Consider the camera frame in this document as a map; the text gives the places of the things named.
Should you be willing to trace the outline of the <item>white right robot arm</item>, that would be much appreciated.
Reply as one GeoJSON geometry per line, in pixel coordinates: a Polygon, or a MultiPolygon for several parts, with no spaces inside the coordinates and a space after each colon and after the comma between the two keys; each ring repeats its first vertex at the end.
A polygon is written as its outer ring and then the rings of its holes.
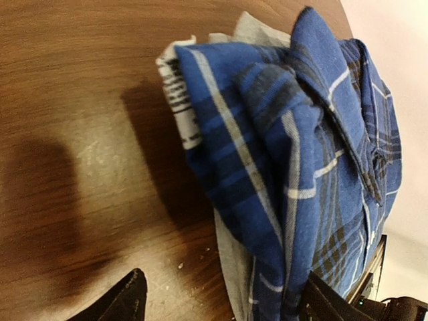
{"type": "Polygon", "coordinates": [[[387,298],[381,302],[361,296],[354,307],[373,320],[427,320],[427,303],[406,296],[387,298]]]}

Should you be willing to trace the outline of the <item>blue plaid long sleeve shirt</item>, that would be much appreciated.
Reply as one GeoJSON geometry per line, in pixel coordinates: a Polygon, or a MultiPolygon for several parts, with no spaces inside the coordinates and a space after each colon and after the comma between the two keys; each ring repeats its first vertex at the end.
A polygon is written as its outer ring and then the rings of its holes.
{"type": "Polygon", "coordinates": [[[156,59],[187,162],[252,256],[249,320],[297,320],[311,273],[347,297],[402,179],[393,97],[311,7],[290,47],[172,42],[156,59]]]}

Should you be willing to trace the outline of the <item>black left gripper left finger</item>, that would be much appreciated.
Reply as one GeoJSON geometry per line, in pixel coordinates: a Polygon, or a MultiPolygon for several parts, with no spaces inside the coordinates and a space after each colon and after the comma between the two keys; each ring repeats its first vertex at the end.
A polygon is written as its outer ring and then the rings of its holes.
{"type": "Polygon", "coordinates": [[[143,271],[135,268],[91,306],[69,320],[144,320],[147,291],[143,271]]]}

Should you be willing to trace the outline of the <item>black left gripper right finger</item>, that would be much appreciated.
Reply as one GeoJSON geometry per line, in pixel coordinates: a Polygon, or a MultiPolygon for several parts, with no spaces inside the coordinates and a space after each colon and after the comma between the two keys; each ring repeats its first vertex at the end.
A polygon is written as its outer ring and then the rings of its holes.
{"type": "Polygon", "coordinates": [[[302,292],[300,320],[368,320],[316,274],[310,274],[302,292]]]}

